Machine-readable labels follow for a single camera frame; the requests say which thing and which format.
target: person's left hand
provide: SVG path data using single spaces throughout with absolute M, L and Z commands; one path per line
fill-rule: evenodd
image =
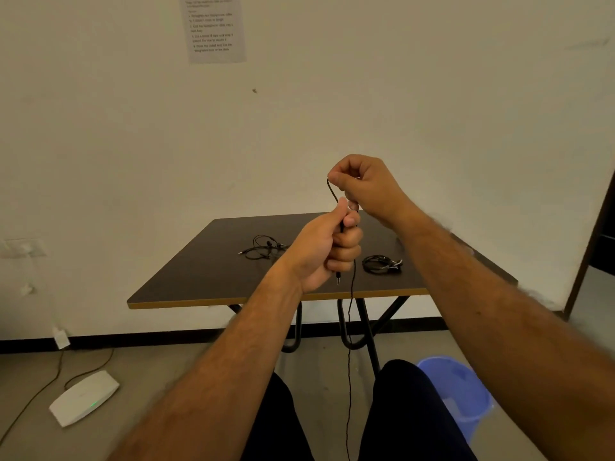
M 344 232 L 340 233 L 340 222 Z M 325 283 L 333 271 L 349 271 L 361 254 L 358 242 L 363 231 L 357 226 L 361 217 L 348 208 L 342 197 L 333 211 L 313 219 L 303 227 L 295 241 L 276 262 L 288 268 L 309 293 Z

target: person's right arm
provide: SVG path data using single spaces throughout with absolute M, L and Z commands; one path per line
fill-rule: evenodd
M 607 353 L 478 262 L 380 159 L 349 155 L 328 178 L 352 208 L 358 203 L 396 232 L 468 362 L 545 457 L 615 457 L 615 363 Z

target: brown door frame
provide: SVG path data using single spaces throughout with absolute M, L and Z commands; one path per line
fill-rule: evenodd
M 580 286 L 583 283 L 585 274 L 587 273 L 589 262 L 592 260 L 592 255 L 594 255 L 596 244 L 598 242 L 598 239 L 600 238 L 600 235 L 602 234 L 604 222 L 606 222 L 606 217 L 608 216 L 609 209 L 611 208 L 611 204 L 614 199 L 615 173 L 613 174 L 613 176 L 611 176 L 611 183 L 609 183 L 609 189 L 606 191 L 606 195 L 604 196 L 602 207 L 600 208 L 596 224 L 594 225 L 594 230 L 592 231 L 592 236 L 589 238 L 589 242 L 587 243 L 587 249 L 585 250 L 585 254 L 583 255 L 583 260 L 580 263 L 579 271 L 577 272 L 577 276 L 574 279 L 573 289 L 570 291 L 570 295 L 568 296 L 568 300 L 566 301 L 566 306 L 564 307 L 565 320 L 568 320 L 570 318 L 570 314 L 573 311 L 574 302 L 579 295 Z

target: person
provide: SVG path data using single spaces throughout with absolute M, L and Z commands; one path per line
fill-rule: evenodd
M 380 159 L 349 155 L 328 178 L 348 200 L 303 228 L 110 460 L 312 459 L 290 392 L 272 373 L 301 295 L 360 255 L 359 206 L 396 232 L 468 362 L 545 457 L 615 456 L 615 364 L 606 352 L 474 259 Z M 475 460 L 427 377 L 396 360 L 376 376 L 359 460 L 402 458 Z

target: instruction sheet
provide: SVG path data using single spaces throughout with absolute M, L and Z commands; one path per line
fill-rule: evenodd
M 191 63 L 245 61 L 241 0 L 180 0 Z

